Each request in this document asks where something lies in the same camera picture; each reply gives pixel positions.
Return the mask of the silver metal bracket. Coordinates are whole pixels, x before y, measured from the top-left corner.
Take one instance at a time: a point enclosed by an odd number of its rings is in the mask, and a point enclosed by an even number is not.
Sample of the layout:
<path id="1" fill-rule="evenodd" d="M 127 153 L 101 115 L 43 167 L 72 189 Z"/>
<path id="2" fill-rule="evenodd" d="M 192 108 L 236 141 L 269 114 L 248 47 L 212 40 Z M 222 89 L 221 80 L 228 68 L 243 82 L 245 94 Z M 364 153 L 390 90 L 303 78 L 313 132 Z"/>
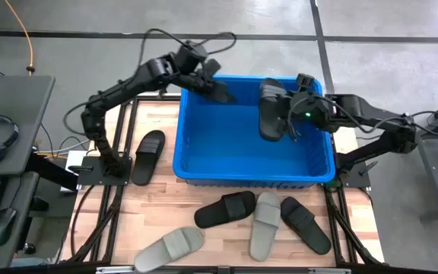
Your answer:
<path id="1" fill-rule="evenodd" d="M 350 269 L 309 268 L 308 274 L 352 274 Z"/>
<path id="2" fill-rule="evenodd" d="M 95 274 L 138 274 L 134 266 L 97 267 Z"/>

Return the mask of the grey slide sandal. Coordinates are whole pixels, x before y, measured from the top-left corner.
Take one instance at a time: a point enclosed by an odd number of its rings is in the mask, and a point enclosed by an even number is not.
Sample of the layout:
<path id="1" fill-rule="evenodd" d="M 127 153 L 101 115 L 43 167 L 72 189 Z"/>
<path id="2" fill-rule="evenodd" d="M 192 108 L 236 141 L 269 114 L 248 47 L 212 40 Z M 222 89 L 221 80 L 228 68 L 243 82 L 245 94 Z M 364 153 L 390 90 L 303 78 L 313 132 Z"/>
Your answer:
<path id="1" fill-rule="evenodd" d="M 199 229 L 177 228 L 140 251 L 134 258 L 135 270 L 150 272 L 194 253 L 203 244 L 204 236 Z"/>
<path id="2" fill-rule="evenodd" d="M 275 242 L 281 220 L 281 205 L 275 193 L 261 193 L 253 216 L 249 255 L 256 261 L 266 261 Z"/>

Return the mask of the black aluminium table frame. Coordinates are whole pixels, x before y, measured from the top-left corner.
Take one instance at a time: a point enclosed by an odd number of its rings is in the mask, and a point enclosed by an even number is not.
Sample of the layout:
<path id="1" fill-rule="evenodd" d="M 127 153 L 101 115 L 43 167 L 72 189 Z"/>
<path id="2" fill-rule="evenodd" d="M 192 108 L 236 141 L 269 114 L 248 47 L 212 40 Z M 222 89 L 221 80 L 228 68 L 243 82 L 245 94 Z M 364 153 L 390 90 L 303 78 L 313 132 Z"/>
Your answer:
<path id="1" fill-rule="evenodd" d="M 194 226 L 195 210 L 219 200 L 228 193 L 245 188 L 192 186 L 177 178 L 173 172 L 173 151 L 179 101 L 151 101 L 148 98 L 137 104 L 131 153 L 134 157 L 142 137 L 154 129 L 165 132 L 167 144 L 155 169 L 155 175 L 147 186 L 130 183 L 124 188 L 115 243 L 111 255 L 113 265 L 132 265 L 135 254 L 170 231 Z M 342 152 L 357 147 L 354 130 L 341 129 L 334 137 Z M 85 199 L 75 226 L 75 250 L 84 244 L 94 229 L 103 200 L 103 186 L 95 186 Z M 330 226 L 325 205 L 325 193 L 321 186 L 287 190 L 252 188 L 255 194 L 266 191 L 277 193 L 282 201 L 292 196 L 314 215 L 320 228 L 329 236 Z M 362 190 L 347 188 L 344 191 L 347 212 L 352 229 L 378 261 L 383 262 L 382 248 L 376 228 L 373 207 Z M 318 255 L 308 248 L 282 220 L 276 233 L 270 257 L 256 262 L 249 256 L 252 216 L 229 224 L 207 228 L 203 247 L 197 252 L 171 263 L 172 266 L 334 266 L 335 253 Z"/>

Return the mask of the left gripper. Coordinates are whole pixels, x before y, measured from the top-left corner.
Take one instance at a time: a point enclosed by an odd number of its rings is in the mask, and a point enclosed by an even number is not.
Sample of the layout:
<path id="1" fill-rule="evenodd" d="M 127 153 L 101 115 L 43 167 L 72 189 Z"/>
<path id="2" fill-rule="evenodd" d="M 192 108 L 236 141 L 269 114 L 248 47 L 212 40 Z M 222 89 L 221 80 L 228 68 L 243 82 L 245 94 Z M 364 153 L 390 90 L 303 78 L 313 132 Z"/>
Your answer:
<path id="1" fill-rule="evenodd" d="M 223 81 L 212 80 L 220 69 L 221 64 L 216 59 L 208 59 L 197 72 L 188 75 L 180 73 L 173 79 L 173 84 L 217 103 L 235 103 L 236 98 L 229 93 L 227 85 Z"/>

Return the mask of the white box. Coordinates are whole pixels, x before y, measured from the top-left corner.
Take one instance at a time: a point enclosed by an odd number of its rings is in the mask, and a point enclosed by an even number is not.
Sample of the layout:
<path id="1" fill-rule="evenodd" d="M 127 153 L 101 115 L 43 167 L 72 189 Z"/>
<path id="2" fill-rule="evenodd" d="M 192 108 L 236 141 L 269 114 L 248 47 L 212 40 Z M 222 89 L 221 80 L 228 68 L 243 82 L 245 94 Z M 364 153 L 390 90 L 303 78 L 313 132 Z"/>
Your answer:
<path id="1" fill-rule="evenodd" d="M 77 173 L 71 171 L 69 168 L 70 166 L 81 166 L 85 156 L 87 156 L 87 151 L 70 151 L 65 163 L 65 169 L 77 175 Z"/>

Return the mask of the grey computer desk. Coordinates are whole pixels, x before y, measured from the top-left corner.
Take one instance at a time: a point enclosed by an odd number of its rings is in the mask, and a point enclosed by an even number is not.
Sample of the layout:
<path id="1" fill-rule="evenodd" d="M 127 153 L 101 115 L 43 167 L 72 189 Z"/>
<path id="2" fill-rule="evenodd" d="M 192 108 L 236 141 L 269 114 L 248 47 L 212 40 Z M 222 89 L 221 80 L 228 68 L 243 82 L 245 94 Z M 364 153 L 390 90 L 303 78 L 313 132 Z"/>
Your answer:
<path id="1" fill-rule="evenodd" d="M 32 144 L 45 113 L 55 79 L 50 76 L 0 76 L 0 115 L 12 119 L 19 127 L 19 137 L 0 161 L 0 210 L 12 208 L 16 216 L 0 246 L 0 269 L 11 265 L 15 251 L 24 243 L 30 204 L 39 174 L 27 170 L 33 156 Z"/>

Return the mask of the black computer mouse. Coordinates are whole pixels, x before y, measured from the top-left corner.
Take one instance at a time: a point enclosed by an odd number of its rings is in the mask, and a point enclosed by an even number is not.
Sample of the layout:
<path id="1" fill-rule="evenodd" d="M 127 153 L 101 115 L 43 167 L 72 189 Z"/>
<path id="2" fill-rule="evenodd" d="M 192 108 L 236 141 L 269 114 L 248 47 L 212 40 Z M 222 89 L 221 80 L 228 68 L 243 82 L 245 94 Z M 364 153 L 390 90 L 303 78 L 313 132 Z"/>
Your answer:
<path id="1" fill-rule="evenodd" d="M 0 210 L 0 246 L 6 244 L 9 240 L 16 217 L 16 209 L 5 208 Z"/>

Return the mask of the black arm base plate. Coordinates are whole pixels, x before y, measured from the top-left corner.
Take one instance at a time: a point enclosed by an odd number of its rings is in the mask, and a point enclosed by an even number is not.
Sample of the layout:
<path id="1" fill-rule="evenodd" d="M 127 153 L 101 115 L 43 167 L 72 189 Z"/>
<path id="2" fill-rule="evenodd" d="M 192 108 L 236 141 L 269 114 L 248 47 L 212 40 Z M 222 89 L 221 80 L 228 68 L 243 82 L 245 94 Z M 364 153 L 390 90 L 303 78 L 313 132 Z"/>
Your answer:
<path id="1" fill-rule="evenodd" d="M 336 177 L 344 187 L 369 187 L 369 170 L 372 168 L 365 161 L 350 159 L 346 154 L 335 154 Z"/>
<path id="2" fill-rule="evenodd" d="M 132 159 L 123 160 L 123 172 L 120 177 L 105 175 L 104 163 L 99 157 L 86 156 L 78 168 L 78 184 L 99 186 L 124 186 L 129 182 L 132 169 Z"/>

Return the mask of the blue plastic bin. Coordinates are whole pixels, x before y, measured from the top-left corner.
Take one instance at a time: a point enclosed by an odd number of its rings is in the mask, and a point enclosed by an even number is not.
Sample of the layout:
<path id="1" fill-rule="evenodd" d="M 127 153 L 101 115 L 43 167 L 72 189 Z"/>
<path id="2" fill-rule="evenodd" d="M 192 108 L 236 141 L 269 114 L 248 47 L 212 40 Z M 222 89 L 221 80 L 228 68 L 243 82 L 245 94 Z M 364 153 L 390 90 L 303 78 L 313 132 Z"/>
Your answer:
<path id="1" fill-rule="evenodd" d="M 177 177 L 196 186 L 304 188 L 336 174 L 331 136 L 295 122 L 297 140 L 259 131 L 261 76 L 219 75 L 237 99 L 215 103 L 183 89 L 173 156 Z"/>

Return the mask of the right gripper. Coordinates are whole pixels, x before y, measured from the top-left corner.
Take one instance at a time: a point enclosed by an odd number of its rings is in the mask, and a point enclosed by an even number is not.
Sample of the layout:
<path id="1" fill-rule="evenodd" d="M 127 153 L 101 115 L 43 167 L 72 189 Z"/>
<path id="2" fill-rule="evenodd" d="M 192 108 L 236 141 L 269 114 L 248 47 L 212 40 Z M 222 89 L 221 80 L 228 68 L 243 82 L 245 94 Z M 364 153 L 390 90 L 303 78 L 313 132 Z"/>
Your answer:
<path id="1" fill-rule="evenodd" d="M 316 107 L 316 96 L 314 91 L 282 91 L 278 95 L 280 134 L 288 134 L 293 142 L 297 140 L 297 131 L 292 119 L 311 117 Z"/>

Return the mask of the person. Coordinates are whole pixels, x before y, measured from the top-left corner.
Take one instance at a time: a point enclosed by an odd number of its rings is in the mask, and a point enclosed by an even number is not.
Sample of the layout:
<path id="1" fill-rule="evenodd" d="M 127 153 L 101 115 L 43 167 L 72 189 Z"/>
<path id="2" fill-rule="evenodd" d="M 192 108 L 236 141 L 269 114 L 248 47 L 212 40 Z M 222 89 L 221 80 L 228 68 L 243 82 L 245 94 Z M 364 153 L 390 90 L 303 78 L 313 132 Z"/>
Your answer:
<path id="1" fill-rule="evenodd" d="M 11 261 L 11 267 L 39 266 L 52 264 L 52 261 L 36 257 L 15 258 Z"/>

